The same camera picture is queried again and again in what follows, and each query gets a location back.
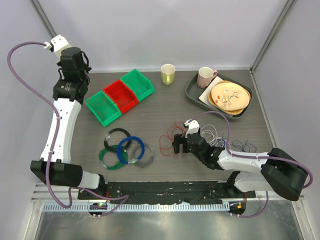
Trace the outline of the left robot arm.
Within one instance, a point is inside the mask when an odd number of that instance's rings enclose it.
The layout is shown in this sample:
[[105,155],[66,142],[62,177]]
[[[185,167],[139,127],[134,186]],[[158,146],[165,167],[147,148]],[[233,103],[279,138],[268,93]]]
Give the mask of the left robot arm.
[[59,80],[53,87],[48,139],[40,159],[33,160],[30,169],[51,193],[53,186],[89,189],[89,194],[100,200],[107,192],[104,177],[71,163],[75,123],[90,83],[89,60],[80,48],[68,47],[61,51],[57,64]]

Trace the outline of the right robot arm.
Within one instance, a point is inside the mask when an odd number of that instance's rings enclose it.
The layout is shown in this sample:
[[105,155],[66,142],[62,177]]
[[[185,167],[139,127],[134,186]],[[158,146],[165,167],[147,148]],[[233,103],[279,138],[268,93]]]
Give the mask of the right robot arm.
[[270,152],[243,153],[211,146],[200,133],[175,134],[172,142],[175,154],[193,154],[211,170],[231,170],[231,182],[226,193],[233,198],[249,191],[273,191],[280,197],[297,201],[307,178],[307,169],[279,148]]

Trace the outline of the white napkin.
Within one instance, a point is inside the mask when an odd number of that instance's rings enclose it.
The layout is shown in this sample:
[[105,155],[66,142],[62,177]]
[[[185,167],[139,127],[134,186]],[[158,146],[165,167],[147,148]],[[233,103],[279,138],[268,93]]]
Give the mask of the white napkin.
[[216,76],[204,90],[204,92],[198,97],[198,100],[209,106],[209,94],[211,93],[212,88],[221,81],[223,81],[223,79],[221,79],[219,76]]

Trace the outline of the dark grey tray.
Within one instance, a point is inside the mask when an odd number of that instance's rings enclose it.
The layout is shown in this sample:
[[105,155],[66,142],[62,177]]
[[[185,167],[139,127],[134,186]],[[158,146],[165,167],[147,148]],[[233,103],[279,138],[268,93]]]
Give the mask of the dark grey tray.
[[[249,105],[251,104],[251,99],[253,97],[253,91],[246,85],[235,81],[231,78],[225,77],[224,75],[218,74],[217,77],[220,77],[222,80],[224,81],[229,81],[235,84],[240,85],[241,87],[243,87],[249,94],[250,96],[250,101],[249,101]],[[225,117],[229,120],[229,121],[235,121],[237,119],[240,119],[242,117],[242,115],[246,112],[247,108],[249,107],[249,105],[247,107],[244,108],[244,110],[241,113],[238,114],[229,114],[226,113],[224,111],[222,111],[221,109],[217,108],[216,106],[212,105],[211,103],[209,103],[209,105],[207,105],[205,102],[202,102],[199,97],[205,92],[206,88],[200,88],[197,85],[197,79],[198,79],[198,73],[195,74],[195,76],[190,80],[190,82],[188,83],[188,85],[185,88],[185,96],[186,99],[196,105],[197,107],[205,110],[205,111],[218,111],[221,112],[223,115],[225,115]]]

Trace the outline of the near green bin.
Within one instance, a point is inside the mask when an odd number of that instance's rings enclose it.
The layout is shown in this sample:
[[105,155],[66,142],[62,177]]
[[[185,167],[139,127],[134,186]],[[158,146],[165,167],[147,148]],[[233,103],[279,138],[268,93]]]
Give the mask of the near green bin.
[[103,127],[122,116],[117,105],[102,90],[87,98],[84,103]]

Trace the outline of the green bin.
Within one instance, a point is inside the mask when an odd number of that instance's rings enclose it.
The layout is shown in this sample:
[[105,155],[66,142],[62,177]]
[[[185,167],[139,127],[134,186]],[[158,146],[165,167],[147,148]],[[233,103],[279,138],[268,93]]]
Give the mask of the green bin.
[[142,102],[155,92],[152,82],[137,69],[133,69],[121,76],[120,80],[135,93],[139,102]]
[[103,127],[122,116],[117,105],[102,90],[87,98],[84,103]]

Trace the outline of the red bin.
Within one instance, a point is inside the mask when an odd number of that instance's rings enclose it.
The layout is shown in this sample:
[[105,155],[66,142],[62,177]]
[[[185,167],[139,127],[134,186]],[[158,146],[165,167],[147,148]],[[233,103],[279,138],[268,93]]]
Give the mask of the red bin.
[[106,86],[103,92],[117,105],[122,114],[139,103],[136,94],[120,79]]

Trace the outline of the far green bin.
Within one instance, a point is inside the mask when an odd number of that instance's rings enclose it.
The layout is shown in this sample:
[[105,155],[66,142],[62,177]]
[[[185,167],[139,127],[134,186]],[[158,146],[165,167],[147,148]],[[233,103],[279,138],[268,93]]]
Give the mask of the far green bin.
[[121,76],[120,80],[135,93],[139,102],[142,102],[155,92],[152,82],[137,69],[133,69]]

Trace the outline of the yellow-green mug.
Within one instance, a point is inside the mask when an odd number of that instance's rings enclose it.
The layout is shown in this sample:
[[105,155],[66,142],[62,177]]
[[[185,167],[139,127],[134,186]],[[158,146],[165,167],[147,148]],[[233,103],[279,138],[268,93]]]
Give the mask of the yellow-green mug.
[[175,80],[176,68],[170,63],[161,66],[161,81],[164,85],[169,86]]

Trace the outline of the pink mug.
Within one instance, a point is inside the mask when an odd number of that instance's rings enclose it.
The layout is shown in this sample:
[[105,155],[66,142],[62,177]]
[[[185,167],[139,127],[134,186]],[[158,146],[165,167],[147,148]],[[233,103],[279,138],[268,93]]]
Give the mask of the pink mug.
[[197,86],[202,89],[206,88],[217,75],[217,70],[213,70],[207,66],[201,67],[198,70]]

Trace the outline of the left aluminium frame post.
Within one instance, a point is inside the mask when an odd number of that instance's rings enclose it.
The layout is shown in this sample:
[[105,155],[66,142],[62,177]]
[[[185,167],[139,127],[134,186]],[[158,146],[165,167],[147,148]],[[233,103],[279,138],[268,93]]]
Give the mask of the left aluminium frame post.
[[45,10],[43,9],[39,0],[29,0],[31,6],[33,7],[36,15],[38,16],[40,22],[42,23],[44,29],[48,33],[48,35],[53,38],[57,35],[51,21],[49,20]]

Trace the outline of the aluminium frame post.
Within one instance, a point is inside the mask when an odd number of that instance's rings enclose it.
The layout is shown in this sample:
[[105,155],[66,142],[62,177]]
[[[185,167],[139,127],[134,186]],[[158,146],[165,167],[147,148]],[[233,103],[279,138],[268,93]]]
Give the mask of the aluminium frame post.
[[57,35],[51,21],[49,20],[45,10],[43,9],[39,0],[29,0],[31,6],[33,7],[36,15],[38,16],[40,22],[42,23],[44,29],[48,33],[48,35],[53,38]]
[[272,44],[273,40],[276,38],[278,32],[280,31],[283,23],[286,21],[286,18],[290,14],[292,8],[296,4],[296,0],[286,0],[283,8],[281,9],[278,17],[276,18],[267,38],[265,39],[260,51],[258,52],[257,57],[255,58],[251,68],[250,73],[253,74],[257,69],[258,65],[260,64],[261,60],[263,59],[264,55],[266,54],[267,50],[269,49],[270,45]]

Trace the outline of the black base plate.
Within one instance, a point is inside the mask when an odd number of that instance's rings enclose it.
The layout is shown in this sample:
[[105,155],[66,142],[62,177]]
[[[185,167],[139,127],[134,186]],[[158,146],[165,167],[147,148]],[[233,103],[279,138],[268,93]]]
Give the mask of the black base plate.
[[104,197],[119,198],[128,195],[130,205],[173,205],[182,202],[191,205],[220,204],[223,199],[255,198],[254,191],[242,193],[227,182],[219,181],[158,181],[108,182],[104,189],[94,190]]

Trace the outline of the right aluminium frame post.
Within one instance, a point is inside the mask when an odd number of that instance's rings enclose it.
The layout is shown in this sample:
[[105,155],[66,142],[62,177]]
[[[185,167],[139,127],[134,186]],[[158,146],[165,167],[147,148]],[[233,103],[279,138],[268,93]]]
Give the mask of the right aluminium frame post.
[[278,32],[280,31],[283,23],[286,21],[286,18],[290,14],[292,8],[296,4],[296,0],[286,0],[283,8],[281,9],[278,17],[276,18],[267,38],[265,39],[260,51],[258,52],[257,57],[255,58],[251,68],[250,73],[253,74],[257,69],[258,65],[260,64],[261,60],[263,59],[264,55],[266,54],[267,50],[269,49],[270,45],[272,44],[273,40],[276,38]]

